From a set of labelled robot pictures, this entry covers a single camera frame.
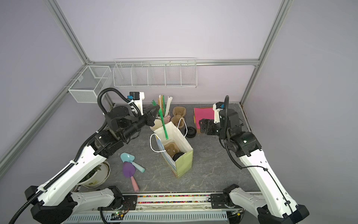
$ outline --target pink paper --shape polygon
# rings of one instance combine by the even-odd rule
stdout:
[[[194,108],[195,124],[200,129],[199,121],[201,119],[214,119],[213,108]]]

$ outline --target white bag handle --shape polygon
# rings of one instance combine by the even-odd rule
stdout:
[[[185,120],[184,120],[184,118],[183,117],[181,117],[180,118],[180,120],[179,120],[179,123],[178,123],[178,129],[179,129],[179,124],[180,124],[180,121],[183,119],[183,121],[184,121],[184,124],[185,124],[185,129],[187,130],[187,132],[185,133],[185,135],[184,135],[184,137],[187,135],[187,133],[188,133],[188,128],[187,128],[187,124],[185,123]]]
[[[160,140],[159,136],[158,136],[157,134],[153,133],[153,134],[149,137],[150,148],[151,148],[153,151],[155,151],[155,152],[165,152],[165,150],[156,151],[156,150],[154,150],[154,149],[152,148],[152,136],[153,136],[153,135],[156,135],[157,138]]]

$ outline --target blue shovel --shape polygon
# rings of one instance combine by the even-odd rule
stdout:
[[[134,159],[135,159],[135,157],[131,154],[128,154],[125,152],[121,154],[121,160],[123,162],[130,162],[131,164],[133,164],[133,166],[135,166],[137,168],[137,170],[144,173],[145,169],[143,167],[141,167],[140,165],[136,164],[135,162],[133,162]]]

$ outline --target wire basket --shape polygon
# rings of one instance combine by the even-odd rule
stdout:
[[[116,87],[196,87],[197,65],[183,63],[116,63]]]
[[[78,103],[97,103],[100,91],[111,84],[111,76],[109,66],[87,65],[68,91]]]

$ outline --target gray marble tabletop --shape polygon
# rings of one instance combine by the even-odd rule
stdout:
[[[210,104],[184,104],[171,105],[170,113],[175,106],[183,106],[187,109],[185,121],[188,126],[195,127],[194,107],[207,107]],[[240,118],[243,116],[238,104],[230,104],[229,108],[235,109]],[[107,159],[111,167],[111,173],[105,183],[99,189],[115,185],[123,193],[132,193],[133,187],[130,178],[125,178],[122,173],[123,162],[120,159],[122,152],[135,156],[135,162],[146,169],[144,173],[136,170],[134,178],[137,181],[140,192],[198,192],[198,191],[222,191],[231,184],[239,185],[245,191],[259,191],[255,181],[247,169],[239,170],[229,159],[226,150],[221,147],[219,139],[215,135],[197,134],[194,138],[187,138],[193,151],[193,166],[186,174],[176,178],[160,153],[150,149],[149,136],[153,131],[145,126],[140,136],[133,139],[128,145],[119,149],[112,157]],[[153,148],[158,150],[155,141]],[[80,191],[93,191],[81,187]]]

